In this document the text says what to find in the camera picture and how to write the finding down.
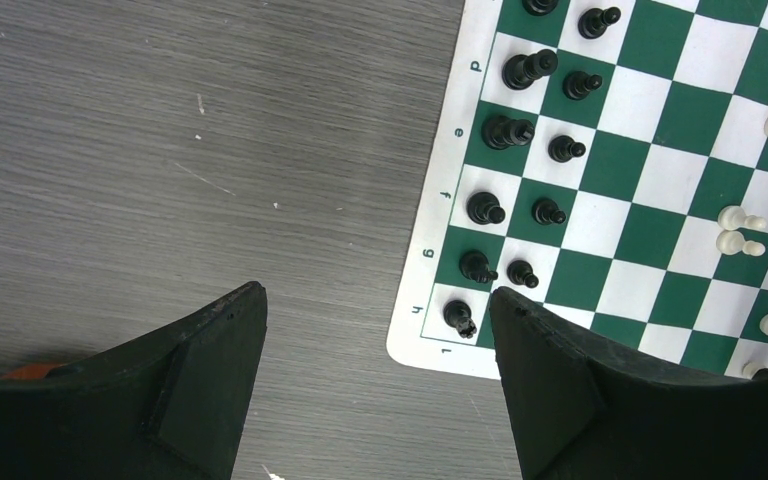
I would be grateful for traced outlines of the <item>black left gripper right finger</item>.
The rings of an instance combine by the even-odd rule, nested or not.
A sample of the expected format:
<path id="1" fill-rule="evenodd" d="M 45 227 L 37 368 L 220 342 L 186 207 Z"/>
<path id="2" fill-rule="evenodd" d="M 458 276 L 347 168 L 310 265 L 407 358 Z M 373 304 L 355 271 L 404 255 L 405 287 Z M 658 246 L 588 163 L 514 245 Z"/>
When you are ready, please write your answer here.
<path id="1" fill-rule="evenodd" d="M 768 369 L 665 361 L 508 287 L 489 313 L 523 478 L 768 479 Z"/>

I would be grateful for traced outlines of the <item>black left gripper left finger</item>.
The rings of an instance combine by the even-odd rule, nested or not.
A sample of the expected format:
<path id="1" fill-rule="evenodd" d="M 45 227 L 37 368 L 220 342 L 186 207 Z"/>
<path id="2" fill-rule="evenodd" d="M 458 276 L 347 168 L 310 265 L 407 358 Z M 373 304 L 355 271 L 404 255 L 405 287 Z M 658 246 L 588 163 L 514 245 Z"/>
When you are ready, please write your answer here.
<path id="1" fill-rule="evenodd" d="M 0 479 L 228 479 L 267 332 L 265 288 L 46 378 L 0 380 Z"/>

